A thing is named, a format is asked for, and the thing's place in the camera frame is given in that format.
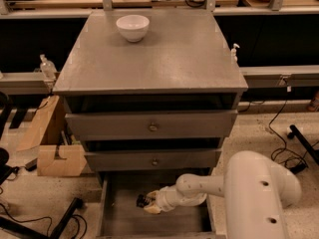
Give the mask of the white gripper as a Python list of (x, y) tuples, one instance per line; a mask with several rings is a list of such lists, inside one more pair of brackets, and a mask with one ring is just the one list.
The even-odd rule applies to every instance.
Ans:
[(184, 196), (176, 189), (175, 185), (149, 192), (147, 198), (156, 200), (156, 204), (144, 207), (144, 211), (150, 214), (160, 214), (162, 211), (169, 212), (184, 204)]

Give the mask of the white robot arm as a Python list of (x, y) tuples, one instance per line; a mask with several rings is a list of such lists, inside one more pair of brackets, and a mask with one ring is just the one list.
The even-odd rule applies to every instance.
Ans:
[(209, 195), (225, 200), (227, 239), (290, 239), (283, 209), (302, 190), (287, 168), (250, 150), (234, 154), (222, 175), (181, 175), (175, 185), (146, 196), (145, 211), (169, 212), (201, 204)]

